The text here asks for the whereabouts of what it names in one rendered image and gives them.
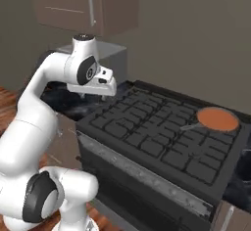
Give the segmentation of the brown wall cupboard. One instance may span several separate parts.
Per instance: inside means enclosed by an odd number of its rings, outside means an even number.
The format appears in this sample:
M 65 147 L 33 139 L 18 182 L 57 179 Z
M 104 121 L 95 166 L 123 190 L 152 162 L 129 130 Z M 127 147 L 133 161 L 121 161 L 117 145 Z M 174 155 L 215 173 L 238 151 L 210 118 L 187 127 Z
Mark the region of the brown wall cupboard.
M 99 36 L 138 25 L 138 0 L 93 0 L 96 25 L 90 25 L 88 0 L 33 0 L 40 24 Z

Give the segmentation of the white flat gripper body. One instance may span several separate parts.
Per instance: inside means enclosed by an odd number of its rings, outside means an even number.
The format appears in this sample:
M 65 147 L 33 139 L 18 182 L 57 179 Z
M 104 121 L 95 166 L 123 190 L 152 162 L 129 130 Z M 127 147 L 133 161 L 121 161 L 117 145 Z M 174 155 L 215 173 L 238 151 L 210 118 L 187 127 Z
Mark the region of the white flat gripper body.
M 85 85 L 68 84 L 67 89 L 70 92 L 80 94 L 92 94 L 99 96 L 115 96 L 117 93 L 117 83 L 114 77 L 110 80 L 103 78 L 92 79 Z

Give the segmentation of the brown base cabinet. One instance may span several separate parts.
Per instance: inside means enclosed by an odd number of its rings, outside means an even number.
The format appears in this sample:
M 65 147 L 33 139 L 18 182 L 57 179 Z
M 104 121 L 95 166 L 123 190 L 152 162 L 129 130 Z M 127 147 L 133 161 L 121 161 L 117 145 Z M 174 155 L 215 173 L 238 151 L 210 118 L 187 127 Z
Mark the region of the brown base cabinet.
M 231 206 L 232 205 L 228 202 L 221 201 L 214 216 L 210 231 L 221 230 L 227 211 Z M 251 213 L 235 207 L 226 231 L 251 231 Z
M 47 151 L 47 164 L 72 169 L 81 169 L 78 142 L 75 135 L 75 122 L 58 114 L 58 133 Z

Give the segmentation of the black oven front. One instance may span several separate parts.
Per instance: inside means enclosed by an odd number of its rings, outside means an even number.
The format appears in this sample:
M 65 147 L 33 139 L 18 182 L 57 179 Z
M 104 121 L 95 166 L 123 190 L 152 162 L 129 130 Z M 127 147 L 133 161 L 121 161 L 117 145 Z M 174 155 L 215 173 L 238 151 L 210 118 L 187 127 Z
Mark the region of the black oven front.
M 99 182 L 98 200 L 138 231 L 210 231 L 211 222 L 79 145 L 82 167 Z

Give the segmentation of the grey oven trim bar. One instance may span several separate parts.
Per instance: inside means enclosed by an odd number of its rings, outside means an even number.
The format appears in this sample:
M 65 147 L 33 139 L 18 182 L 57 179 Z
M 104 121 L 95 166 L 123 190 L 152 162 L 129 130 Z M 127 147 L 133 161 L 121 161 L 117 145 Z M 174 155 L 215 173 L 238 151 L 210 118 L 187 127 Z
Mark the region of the grey oven trim bar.
M 152 188 L 169 200 L 186 208 L 190 212 L 204 217 L 205 219 L 210 218 L 213 207 L 204 200 L 199 199 L 188 191 L 176 186 L 171 181 L 157 175 L 87 135 L 79 131 L 76 135 L 86 150 Z

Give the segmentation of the saucepan with orange marinade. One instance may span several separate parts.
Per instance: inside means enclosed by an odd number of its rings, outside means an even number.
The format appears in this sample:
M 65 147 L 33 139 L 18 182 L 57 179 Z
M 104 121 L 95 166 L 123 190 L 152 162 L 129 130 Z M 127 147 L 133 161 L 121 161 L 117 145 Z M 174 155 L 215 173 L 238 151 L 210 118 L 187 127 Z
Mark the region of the saucepan with orange marinade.
M 221 132 L 231 132 L 239 126 L 239 119 L 231 111 L 218 107 L 207 107 L 196 114 L 197 123 L 184 125 L 182 131 L 198 127 L 205 127 Z

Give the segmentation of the black stove hob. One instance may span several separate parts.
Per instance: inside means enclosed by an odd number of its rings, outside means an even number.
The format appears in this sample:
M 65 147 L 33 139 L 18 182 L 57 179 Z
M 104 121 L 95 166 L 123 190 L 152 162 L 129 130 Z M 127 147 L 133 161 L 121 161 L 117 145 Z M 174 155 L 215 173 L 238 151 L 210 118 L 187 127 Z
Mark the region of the black stove hob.
M 210 104 L 142 81 L 76 123 L 76 129 L 211 205 L 225 192 L 251 135 L 251 115 L 229 133 L 182 131 Z

